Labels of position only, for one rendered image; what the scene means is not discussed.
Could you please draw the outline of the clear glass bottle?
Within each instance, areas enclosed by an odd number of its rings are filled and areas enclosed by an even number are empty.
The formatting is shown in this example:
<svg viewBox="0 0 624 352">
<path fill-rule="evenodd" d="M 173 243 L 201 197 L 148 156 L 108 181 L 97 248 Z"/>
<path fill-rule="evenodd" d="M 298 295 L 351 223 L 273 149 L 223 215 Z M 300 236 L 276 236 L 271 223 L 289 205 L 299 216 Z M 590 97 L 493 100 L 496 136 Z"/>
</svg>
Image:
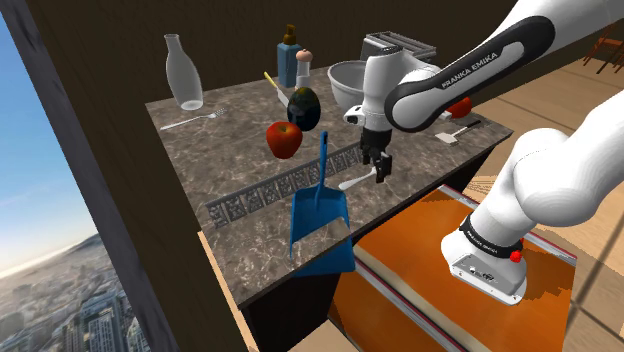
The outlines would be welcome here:
<svg viewBox="0 0 624 352">
<path fill-rule="evenodd" d="M 203 105 L 198 71 L 185 53 L 178 34 L 165 34 L 164 39 L 168 49 L 166 76 L 170 90 L 181 109 L 197 110 Z"/>
</svg>

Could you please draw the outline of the red round fruit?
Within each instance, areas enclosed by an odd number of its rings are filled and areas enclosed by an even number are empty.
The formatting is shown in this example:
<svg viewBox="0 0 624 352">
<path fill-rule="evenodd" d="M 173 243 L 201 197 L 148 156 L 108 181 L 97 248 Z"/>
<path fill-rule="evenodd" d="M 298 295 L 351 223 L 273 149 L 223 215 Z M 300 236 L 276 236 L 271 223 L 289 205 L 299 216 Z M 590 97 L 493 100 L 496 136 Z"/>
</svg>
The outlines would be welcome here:
<svg viewBox="0 0 624 352">
<path fill-rule="evenodd" d="M 449 106 L 446 111 L 451 114 L 453 119 L 463 118 L 472 110 L 472 101 L 469 97 L 465 97 L 457 103 Z"/>
</svg>

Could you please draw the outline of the silver fork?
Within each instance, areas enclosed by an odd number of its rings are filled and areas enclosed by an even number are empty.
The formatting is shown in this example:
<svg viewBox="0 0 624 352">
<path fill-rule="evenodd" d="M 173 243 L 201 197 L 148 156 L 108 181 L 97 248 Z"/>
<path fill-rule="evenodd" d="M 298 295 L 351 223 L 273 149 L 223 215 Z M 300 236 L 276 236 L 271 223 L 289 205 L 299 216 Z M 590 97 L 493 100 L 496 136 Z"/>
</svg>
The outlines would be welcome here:
<svg viewBox="0 0 624 352">
<path fill-rule="evenodd" d="M 184 125 L 184 124 L 187 124 L 187 123 L 199 120 L 199 119 L 214 119 L 214 118 L 217 118 L 217 117 L 220 117 L 220 116 L 224 115 L 226 112 L 227 112 L 227 109 L 226 108 L 222 108 L 222 109 L 219 109 L 219 110 L 217 110 L 217 111 L 215 111 L 213 113 L 210 113 L 208 115 L 196 116 L 196 117 L 184 120 L 184 121 L 179 121 L 179 122 L 176 122 L 176 123 L 173 123 L 173 124 L 162 126 L 162 127 L 160 127 L 159 130 L 161 130 L 161 131 L 168 130 L 168 129 L 175 128 L 175 127 L 178 127 L 178 126 L 181 126 L 181 125 Z"/>
</svg>

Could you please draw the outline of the dark egg-shaped object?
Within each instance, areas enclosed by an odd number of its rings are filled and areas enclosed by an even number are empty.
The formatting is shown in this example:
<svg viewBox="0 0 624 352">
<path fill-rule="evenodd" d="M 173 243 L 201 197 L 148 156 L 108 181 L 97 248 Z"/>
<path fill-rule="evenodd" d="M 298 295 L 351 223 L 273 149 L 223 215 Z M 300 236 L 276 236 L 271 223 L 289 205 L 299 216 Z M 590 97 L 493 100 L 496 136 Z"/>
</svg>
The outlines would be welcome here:
<svg viewBox="0 0 624 352">
<path fill-rule="evenodd" d="M 301 131 L 313 130 L 320 121 L 321 105 L 316 93 L 309 87 L 298 88 L 289 98 L 287 117 Z"/>
</svg>

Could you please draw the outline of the red apple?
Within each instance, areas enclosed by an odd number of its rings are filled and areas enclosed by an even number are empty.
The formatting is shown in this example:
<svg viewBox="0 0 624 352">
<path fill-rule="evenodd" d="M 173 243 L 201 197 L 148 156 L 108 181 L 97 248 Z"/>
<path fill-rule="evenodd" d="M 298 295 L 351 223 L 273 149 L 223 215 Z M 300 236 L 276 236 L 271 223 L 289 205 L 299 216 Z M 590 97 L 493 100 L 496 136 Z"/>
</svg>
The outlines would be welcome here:
<svg viewBox="0 0 624 352">
<path fill-rule="evenodd" d="M 301 129 L 291 122 L 275 122 L 266 130 L 267 144 L 278 159 L 291 158 L 299 149 L 302 139 Z"/>
</svg>

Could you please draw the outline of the grey bowl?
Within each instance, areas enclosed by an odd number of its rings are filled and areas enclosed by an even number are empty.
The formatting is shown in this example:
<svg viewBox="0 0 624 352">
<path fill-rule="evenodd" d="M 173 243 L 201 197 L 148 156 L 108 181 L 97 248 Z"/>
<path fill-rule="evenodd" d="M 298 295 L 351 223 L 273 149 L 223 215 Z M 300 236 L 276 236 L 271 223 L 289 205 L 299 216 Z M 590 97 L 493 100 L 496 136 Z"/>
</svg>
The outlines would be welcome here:
<svg viewBox="0 0 624 352">
<path fill-rule="evenodd" d="M 350 60 L 333 64 L 327 71 L 332 94 L 343 112 L 361 105 L 364 100 L 365 67 L 365 61 Z"/>
</svg>

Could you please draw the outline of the blue dustpan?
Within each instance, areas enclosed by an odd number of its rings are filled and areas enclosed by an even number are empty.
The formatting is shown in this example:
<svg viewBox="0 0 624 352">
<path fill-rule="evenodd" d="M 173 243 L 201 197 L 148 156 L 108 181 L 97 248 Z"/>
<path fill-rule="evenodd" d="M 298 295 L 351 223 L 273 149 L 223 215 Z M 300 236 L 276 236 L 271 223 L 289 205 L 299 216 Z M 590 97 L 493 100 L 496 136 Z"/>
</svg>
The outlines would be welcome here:
<svg viewBox="0 0 624 352">
<path fill-rule="evenodd" d="M 324 185 L 327 165 L 328 133 L 320 135 L 319 183 L 295 192 L 291 208 L 290 248 L 310 233 L 342 218 L 350 228 L 346 195 L 343 191 Z M 352 272 L 356 268 L 351 237 L 328 250 L 320 258 L 298 271 L 296 277 Z"/>
</svg>

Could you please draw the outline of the window with city view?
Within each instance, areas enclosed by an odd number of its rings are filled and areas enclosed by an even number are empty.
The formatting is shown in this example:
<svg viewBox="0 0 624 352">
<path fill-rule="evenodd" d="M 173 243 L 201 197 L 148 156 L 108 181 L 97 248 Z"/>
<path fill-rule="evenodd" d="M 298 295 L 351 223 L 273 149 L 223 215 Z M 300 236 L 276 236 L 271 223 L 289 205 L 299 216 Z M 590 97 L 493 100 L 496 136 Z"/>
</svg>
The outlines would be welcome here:
<svg viewBox="0 0 624 352">
<path fill-rule="evenodd" d="M 0 16 L 0 344 L 71 352 L 136 318 Z"/>
</svg>

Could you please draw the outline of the white spoon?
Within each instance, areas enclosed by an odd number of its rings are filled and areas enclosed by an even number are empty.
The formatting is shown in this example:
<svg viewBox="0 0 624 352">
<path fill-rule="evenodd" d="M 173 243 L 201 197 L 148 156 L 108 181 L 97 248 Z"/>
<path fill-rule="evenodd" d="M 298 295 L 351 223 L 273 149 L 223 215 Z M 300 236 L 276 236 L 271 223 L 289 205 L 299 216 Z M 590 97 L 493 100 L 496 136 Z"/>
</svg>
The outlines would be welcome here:
<svg viewBox="0 0 624 352">
<path fill-rule="evenodd" d="M 341 182 L 339 184 L 339 189 L 341 191 L 345 191 L 345 190 L 349 189 L 350 187 L 354 186 L 355 184 L 357 184 L 357 183 L 359 183 L 359 182 L 361 182 L 361 181 L 363 181 L 363 180 L 365 180 L 365 179 L 367 179 L 367 178 L 369 178 L 369 177 L 371 177 L 373 175 L 376 175 L 376 174 L 377 174 L 377 168 L 375 166 L 373 166 L 369 173 L 367 173 L 367 174 L 365 174 L 363 176 L 351 179 L 351 180 L 347 180 L 347 181 Z"/>
</svg>

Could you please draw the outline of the black-handled spatula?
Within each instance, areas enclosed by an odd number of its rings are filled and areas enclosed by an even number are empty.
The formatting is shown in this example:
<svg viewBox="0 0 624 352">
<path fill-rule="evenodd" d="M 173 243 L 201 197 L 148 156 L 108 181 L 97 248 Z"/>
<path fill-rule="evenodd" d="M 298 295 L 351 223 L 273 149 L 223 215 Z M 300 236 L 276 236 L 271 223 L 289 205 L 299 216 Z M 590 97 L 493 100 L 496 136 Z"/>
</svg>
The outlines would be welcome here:
<svg viewBox="0 0 624 352">
<path fill-rule="evenodd" d="M 476 120 L 476 121 L 472 121 L 471 123 L 467 124 L 466 126 L 460 128 L 459 130 L 455 131 L 454 133 L 446 133 L 446 132 L 441 132 L 435 135 L 436 138 L 438 138 L 439 140 L 441 140 L 444 143 L 447 143 L 449 145 L 451 144 L 455 144 L 458 142 L 457 136 L 465 131 L 467 131 L 468 129 L 479 125 L 481 123 L 480 120 Z"/>
</svg>

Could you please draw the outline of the orange robot stand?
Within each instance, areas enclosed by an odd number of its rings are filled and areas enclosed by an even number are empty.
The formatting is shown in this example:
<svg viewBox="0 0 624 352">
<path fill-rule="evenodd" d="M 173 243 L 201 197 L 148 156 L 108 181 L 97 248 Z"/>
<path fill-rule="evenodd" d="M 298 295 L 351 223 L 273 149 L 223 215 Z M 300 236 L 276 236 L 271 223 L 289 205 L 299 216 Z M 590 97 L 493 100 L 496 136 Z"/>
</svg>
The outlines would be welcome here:
<svg viewBox="0 0 624 352">
<path fill-rule="evenodd" d="M 453 277 L 441 252 L 476 205 L 441 186 L 356 244 L 329 318 L 360 352 L 562 352 L 575 256 L 527 233 L 524 298 L 497 301 Z"/>
</svg>

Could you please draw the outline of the yellow-handled knife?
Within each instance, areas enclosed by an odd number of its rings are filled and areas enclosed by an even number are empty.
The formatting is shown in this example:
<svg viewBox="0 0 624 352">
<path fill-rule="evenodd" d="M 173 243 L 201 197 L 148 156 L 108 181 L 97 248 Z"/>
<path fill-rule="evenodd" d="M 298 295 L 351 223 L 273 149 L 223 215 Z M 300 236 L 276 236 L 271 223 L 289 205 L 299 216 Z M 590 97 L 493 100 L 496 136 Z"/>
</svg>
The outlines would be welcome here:
<svg viewBox="0 0 624 352">
<path fill-rule="evenodd" d="M 265 79 L 275 88 L 278 100 L 285 107 L 287 107 L 289 105 L 289 98 L 282 92 L 280 87 L 274 82 L 274 80 L 271 78 L 271 76 L 267 72 L 264 72 L 263 75 L 264 75 Z"/>
</svg>

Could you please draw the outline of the silver toaster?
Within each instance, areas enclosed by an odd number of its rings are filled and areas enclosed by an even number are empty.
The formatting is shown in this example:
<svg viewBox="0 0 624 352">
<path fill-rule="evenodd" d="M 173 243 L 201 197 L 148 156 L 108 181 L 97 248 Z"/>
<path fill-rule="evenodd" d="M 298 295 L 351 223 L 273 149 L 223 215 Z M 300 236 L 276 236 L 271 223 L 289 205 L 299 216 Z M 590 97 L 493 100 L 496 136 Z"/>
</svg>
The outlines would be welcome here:
<svg viewBox="0 0 624 352">
<path fill-rule="evenodd" d="M 434 46 L 391 31 L 383 31 L 370 33 L 364 37 L 360 59 L 366 61 L 369 56 L 375 54 L 378 50 L 393 45 L 401 46 L 410 55 L 425 62 L 430 62 L 437 54 Z"/>
</svg>

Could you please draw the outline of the white pepper mill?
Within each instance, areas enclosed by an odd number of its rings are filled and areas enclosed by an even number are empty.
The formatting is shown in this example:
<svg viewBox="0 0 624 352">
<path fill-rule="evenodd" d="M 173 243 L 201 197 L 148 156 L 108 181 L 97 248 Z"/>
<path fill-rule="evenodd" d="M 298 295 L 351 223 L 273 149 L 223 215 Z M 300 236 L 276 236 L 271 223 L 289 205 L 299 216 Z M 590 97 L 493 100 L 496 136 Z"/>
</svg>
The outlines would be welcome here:
<svg viewBox="0 0 624 352">
<path fill-rule="evenodd" d="M 302 49 L 296 54 L 297 59 L 297 76 L 295 88 L 308 87 L 310 85 L 310 64 L 313 60 L 313 54 L 307 49 Z"/>
</svg>

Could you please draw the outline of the wooden chair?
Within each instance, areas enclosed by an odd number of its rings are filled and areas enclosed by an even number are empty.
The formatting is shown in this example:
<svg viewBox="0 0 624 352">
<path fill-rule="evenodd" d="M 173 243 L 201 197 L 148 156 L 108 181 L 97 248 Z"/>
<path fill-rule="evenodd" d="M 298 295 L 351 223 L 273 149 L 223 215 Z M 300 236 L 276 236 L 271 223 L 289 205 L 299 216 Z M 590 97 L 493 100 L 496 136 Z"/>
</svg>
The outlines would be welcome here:
<svg viewBox="0 0 624 352">
<path fill-rule="evenodd" d="M 615 69 L 615 73 L 618 73 L 624 67 L 624 40 L 617 40 L 609 37 L 616 26 L 616 23 L 606 26 L 600 34 L 598 40 L 593 44 L 590 51 L 583 58 L 583 65 L 586 66 L 599 52 L 606 52 L 610 54 L 610 57 L 597 71 L 597 74 L 599 74 L 608 64 L 612 65 Z"/>
</svg>

